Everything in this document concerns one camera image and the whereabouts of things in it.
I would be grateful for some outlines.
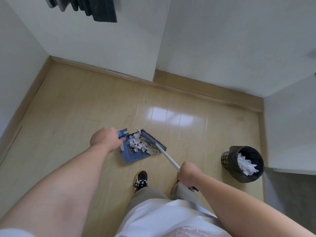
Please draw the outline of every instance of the white t-shirt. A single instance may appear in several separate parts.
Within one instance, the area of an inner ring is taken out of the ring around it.
[[[116,237],[229,237],[208,210],[186,200],[149,199],[135,206],[123,219]],[[0,230],[0,237],[34,237],[18,229]]]

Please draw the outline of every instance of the gray pants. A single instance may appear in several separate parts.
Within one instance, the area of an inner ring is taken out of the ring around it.
[[[132,196],[130,202],[128,203],[126,207],[123,218],[136,205],[149,199],[167,199],[168,200],[169,198],[155,187],[143,187]],[[176,183],[176,185],[172,189],[170,199],[171,200],[177,200],[177,199],[187,200],[203,207],[202,201],[198,199],[198,197],[194,193],[194,190],[192,190],[192,188],[186,187],[184,184],[180,182]]]

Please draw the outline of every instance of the black trash can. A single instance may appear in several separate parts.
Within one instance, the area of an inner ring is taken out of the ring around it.
[[[251,163],[257,165],[255,168],[258,172],[253,173],[253,175],[245,175],[238,165],[238,153],[241,153],[246,159],[251,160]],[[231,146],[229,151],[223,153],[221,163],[230,175],[240,183],[255,181],[263,174],[264,163],[262,156],[255,148],[250,146]]]

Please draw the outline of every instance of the person's right arm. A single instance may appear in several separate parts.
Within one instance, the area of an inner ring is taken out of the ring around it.
[[[234,237],[315,237],[264,202],[204,174],[195,164],[184,162],[178,178],[198,188],[227,232]]]

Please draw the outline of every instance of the hand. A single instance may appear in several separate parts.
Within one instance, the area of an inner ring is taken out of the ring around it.
[[[178,174],[178,179],[185,186],[196,186],[197,177],[203,174],[203,172],[194,164],[185,161]]]
[[[124,140],[125,137],[119,139],[117,129],[113,127],[103,127],[92,135],[90,139],[90,146],[104,145],[109,152],[112,152],[116,150]]]

